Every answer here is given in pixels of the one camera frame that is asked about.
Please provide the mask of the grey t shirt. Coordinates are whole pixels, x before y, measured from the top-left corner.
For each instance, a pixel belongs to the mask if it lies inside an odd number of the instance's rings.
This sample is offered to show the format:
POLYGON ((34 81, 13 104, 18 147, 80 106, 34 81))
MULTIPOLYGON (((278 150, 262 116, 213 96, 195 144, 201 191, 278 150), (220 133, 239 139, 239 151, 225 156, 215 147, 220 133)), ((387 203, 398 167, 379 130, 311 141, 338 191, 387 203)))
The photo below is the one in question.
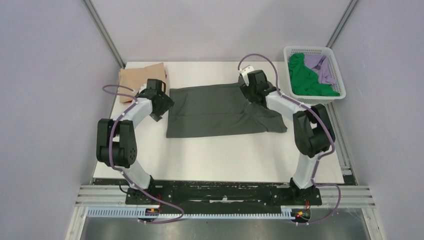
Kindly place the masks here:
POLYGON ((239 85, 173 88, 166 137, 201 138, 256 133, 285 133, 282 115, 249 102, 239 85))

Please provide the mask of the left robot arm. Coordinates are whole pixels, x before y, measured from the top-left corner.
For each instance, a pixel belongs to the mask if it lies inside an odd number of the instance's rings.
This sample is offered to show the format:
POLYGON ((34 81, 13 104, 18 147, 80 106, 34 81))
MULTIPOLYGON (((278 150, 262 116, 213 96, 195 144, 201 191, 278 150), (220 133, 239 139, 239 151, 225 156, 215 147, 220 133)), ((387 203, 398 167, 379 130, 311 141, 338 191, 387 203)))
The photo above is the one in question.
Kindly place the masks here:
POLYGON ((97 161, 119 172, 130 188, 138 190, 137 196, 145 204, 156 200, 157 190, 150 186, 151 175, 137 161, 135 129, 145 118, 160 121, 174 105, 166 90, 164 81, 149 78, 146 84, 127 94, 131 102, 123 112, 113 118, 102 118, 97 123, 97 161))

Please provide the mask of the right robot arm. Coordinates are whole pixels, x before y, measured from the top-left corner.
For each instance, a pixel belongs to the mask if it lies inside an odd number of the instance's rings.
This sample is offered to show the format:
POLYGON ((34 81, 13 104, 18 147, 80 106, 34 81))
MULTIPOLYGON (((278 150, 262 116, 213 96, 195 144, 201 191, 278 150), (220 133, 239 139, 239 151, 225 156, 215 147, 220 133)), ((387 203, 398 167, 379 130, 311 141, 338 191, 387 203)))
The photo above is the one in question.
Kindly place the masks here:
POLYGON ((240 90, 250 103, 275 111, 293 123, 294 142, 299 151, 296 171, 289 182, 289 199, 302 204, 317 184, 315 175, 321 158, 334 151, 335 136, 326 108, 307 105, 282 93, 263 70, 250 66, 239 71, 240 90))

